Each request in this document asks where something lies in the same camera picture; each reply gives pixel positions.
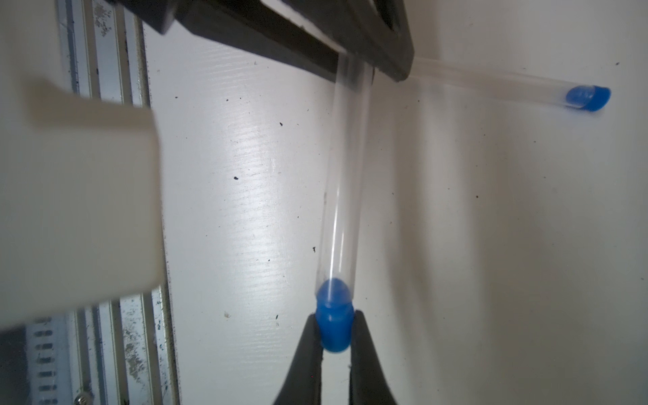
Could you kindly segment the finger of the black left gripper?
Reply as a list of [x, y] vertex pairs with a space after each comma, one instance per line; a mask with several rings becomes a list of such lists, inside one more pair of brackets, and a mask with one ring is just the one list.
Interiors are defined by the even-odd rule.
[[336, 81], [339, 53], [261, 1], [182, 1], [175, 15], [194, 35]]
[[287, 1], [330, 40], [396, 82], [410, 75], [414, 48], [403, 1]]

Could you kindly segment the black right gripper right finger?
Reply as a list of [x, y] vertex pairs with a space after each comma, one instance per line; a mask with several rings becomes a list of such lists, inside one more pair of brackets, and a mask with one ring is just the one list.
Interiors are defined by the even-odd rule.
[[349, 404], [396, 405], [361, 310], [354, 312], [350, 348]]

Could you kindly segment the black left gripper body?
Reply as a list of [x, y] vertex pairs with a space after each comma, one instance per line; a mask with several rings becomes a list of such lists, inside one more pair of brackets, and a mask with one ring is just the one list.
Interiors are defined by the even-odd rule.
[[114, 0], [140, 18], [159, 34], [165, 34], [177, 19], [179, 9], [187, 4], [182, 0]]

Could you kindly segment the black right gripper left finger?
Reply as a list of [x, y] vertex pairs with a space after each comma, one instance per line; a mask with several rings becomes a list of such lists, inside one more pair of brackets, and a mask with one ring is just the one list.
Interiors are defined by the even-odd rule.
[[320, 404], [322, 401], [321, 334], [315, 314], [309, 315], [274, 404]]

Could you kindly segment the blue stopper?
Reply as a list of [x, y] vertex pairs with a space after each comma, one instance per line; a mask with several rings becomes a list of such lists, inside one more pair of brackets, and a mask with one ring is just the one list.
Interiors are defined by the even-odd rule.
[[567, 106], [588, 112], [601, 111], [612, 95], [611, 89], [595, 85], [577, 85], [566, 96]]
[[316, 320], [322, 347], [340, 353], [349, 347], [354, 322], [353, 294], [339, 278], [330, 278], [316, 293]]

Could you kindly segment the clear test tube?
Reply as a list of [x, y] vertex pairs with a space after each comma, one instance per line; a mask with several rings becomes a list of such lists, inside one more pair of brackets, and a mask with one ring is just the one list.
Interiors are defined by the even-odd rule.
[[529, 101], [570, 109], [575, 108], [567, 106], [565, 102], [567, 92], [577, 85], [593, 85], [466, 67], [418, 57], [413, 61], [410, 76], [438, 84], [475, 90], [483, 95], [507, 101]]
[[351, 55], [339, 59], [330, 126], [331, 147], [317, 266], [320, 305], [354, 297], [363, 167], [374, 69]]

